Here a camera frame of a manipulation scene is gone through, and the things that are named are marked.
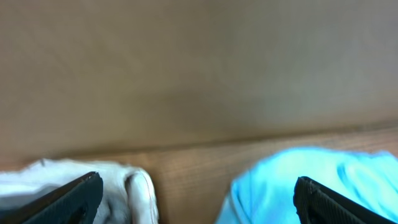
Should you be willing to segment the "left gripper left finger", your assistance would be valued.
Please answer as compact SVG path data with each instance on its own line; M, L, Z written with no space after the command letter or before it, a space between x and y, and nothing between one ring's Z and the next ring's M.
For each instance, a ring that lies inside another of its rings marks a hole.
M1 197L1 224L92 224L103 180L89 172L60 187Z

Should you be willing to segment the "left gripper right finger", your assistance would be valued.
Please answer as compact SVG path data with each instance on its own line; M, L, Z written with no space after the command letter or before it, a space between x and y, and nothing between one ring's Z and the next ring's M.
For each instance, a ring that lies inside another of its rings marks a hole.
M394 224L306 176L295 183L293 203L301 224Z

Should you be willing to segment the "light blue t-shirt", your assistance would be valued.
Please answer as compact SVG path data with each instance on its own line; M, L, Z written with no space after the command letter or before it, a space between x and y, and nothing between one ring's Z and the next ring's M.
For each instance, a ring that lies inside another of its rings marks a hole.
M293 196L301 176L397 221L397 158L391 153L295 147L259 161L234 179L216 222L298 223Z

